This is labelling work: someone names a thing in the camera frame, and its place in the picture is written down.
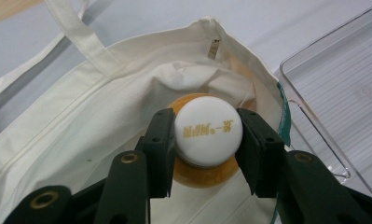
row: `bag handle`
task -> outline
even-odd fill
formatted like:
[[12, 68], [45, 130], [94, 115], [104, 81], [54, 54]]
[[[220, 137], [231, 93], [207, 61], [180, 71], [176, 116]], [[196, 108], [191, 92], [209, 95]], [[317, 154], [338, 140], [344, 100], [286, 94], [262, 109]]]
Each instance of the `bag handle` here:
[[[90, 0], [83, 0], [83, 5], [78, 12], [78, 18], [82, 19], [84, 16], [84, 12], [87, 10], [88, 4]], [[11, 86], [14, 82], [22, 77], [22, 75], [29, 71], [32, 67], [40, 63], [43, 59], [47, 57], [47, 55], [52, 52], [52, 50], [58, 45], [58, 43], [64, 38], [64, 34], [58, 34], [45, 46], [42, 50], [40, 50], [34, 57], [29, 59], [27, 62], [22, 63], [11, 72], [0, 77], [0, 94], [5, 91], [9, 86]]]
[[98, 36], [78, 18], [69, 0], [45, 0], [62, 32], [93, 66], [106, 76], [122, 68], [122, 64], [106, 49]]

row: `metal zipper pull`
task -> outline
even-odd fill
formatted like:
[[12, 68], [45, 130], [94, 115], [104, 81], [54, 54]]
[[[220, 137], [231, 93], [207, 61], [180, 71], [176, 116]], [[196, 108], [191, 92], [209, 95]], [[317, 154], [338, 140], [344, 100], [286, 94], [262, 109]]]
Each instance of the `metal zipper pull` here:
[[215, 59], [215, 55], [217, 54], [219, 44], [220, 44], [220, 40], [218, 39], [212, 40], [212, 45], [209, 49], [208, 58], [213, 59], [213, 60]]

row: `plastic tray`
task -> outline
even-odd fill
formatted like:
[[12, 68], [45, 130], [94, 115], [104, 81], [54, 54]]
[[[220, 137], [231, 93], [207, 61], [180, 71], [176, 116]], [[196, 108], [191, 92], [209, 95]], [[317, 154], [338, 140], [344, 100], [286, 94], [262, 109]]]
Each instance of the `plastic tray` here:
[[372, 8], [282, 62], [291, 149], [372, 196]]

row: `white tote bag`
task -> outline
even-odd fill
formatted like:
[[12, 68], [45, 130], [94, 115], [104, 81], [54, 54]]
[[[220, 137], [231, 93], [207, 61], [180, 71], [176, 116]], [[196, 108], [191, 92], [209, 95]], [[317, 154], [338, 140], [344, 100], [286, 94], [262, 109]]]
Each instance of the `white tote bag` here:
[[[216, 20], [105, 47], [66, 0], [46, 2], [87, 60], [0, 133], [0, 223], [35, 189], [65, 185], [76, 193], [105, 178], [111, 160], [133, 150], [152, 115], [190, 93], [256, 111], [288, 143], [280, 83]], [[6, 86], [0, 81], [0, 91]], [[251, 196], [237, 172], [209, 189], [173, 182], [172, 197], [152, 200], [151, 214], [152, 223], [270, 223], [274, 207], [273, 199]]]

